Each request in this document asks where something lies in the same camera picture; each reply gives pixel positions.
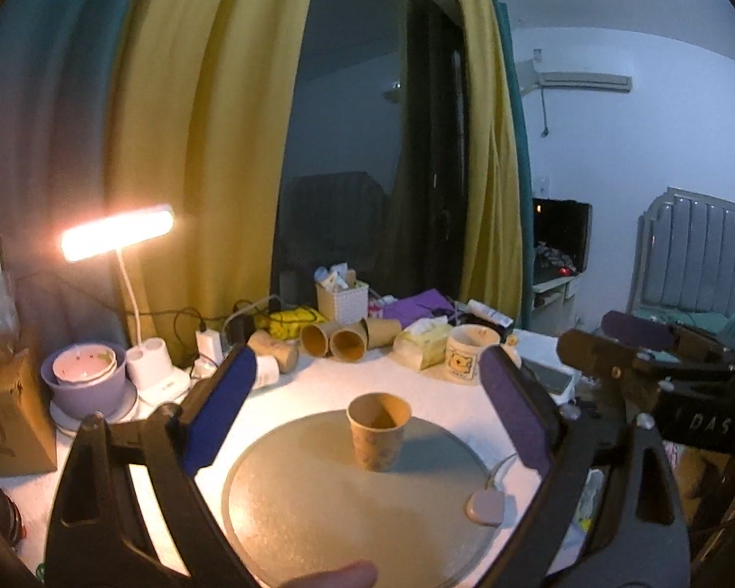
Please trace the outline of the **fingertip at bottom edge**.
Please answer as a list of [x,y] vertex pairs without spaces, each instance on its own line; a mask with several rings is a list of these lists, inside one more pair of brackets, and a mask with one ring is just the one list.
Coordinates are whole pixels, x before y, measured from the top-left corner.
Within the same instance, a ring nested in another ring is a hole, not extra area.
[[297,577],[281,584],[281,588],[371,588],[377,580],[375,564],[360,560],[332,571]]

